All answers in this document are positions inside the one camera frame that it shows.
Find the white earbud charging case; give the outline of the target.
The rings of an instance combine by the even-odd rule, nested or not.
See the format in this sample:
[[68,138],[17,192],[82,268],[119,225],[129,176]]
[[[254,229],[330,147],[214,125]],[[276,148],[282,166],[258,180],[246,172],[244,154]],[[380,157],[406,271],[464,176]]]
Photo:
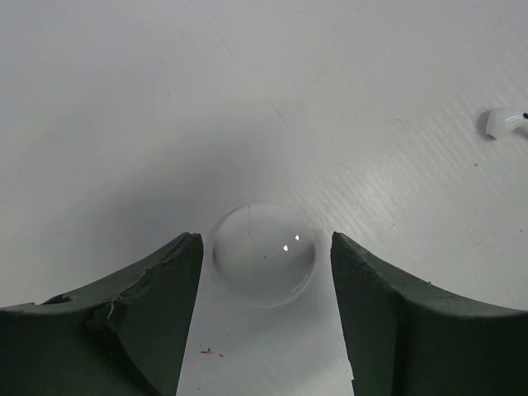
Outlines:
[[224,287],[259,308],[287,304],[300,295],[313,276],[316,255],[308,220],[273,204],[233,210],[211,241],[212,266]]

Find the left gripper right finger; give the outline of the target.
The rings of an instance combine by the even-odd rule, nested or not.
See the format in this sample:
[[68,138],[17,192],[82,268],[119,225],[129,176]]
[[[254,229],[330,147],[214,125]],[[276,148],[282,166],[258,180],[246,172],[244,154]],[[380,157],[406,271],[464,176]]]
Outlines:
[[344,233],[331,268],[355,394],[526,394],[525,311],[443,290]]

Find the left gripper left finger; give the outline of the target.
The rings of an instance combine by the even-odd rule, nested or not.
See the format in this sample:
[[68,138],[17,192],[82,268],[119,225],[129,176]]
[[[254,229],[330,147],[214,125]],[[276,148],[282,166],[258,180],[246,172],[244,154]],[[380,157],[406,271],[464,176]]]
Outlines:
[[174,395],[203,256],[183,233],[89,285],[2,308],[2,394]]

